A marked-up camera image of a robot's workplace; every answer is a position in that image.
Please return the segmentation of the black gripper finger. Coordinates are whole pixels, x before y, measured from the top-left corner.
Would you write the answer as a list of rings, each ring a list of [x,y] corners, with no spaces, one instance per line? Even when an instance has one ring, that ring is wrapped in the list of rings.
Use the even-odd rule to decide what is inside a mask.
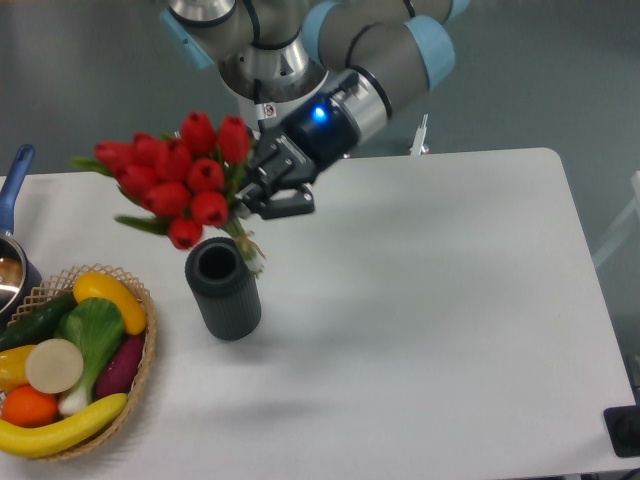
[[[305,183],[296,189],[280,191],[258,204],[258,215],[263,220],[275,220],[315,212],[315,200],[311,185]]]
[[[261,215],[269,197],[260,185],[249,183],[235,194],[235,200],[235,215]]]

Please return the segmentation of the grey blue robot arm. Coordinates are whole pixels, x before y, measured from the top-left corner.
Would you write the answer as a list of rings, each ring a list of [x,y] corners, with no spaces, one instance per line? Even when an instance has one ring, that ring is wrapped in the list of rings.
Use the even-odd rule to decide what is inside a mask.
[[[432,91],[456,60],[463,1],[171,1],[160,18],[193,65],[215,66],[258,135],[232,211],[311,213],[312,184]]]

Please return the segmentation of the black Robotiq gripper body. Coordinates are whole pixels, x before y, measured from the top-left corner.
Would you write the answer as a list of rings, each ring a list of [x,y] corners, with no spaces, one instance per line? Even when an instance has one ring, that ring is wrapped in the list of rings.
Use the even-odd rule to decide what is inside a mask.
[[[313,183],[317,176],[355,147],[359,131],[346,110],[329,97],[314,97],[291,114],[311,113],[312,107],[328,114],[328,125],[301,122],[294,127],[275,126],[265,130],[248,161],[243,188],[260,185],[270,198],[280,190]]]

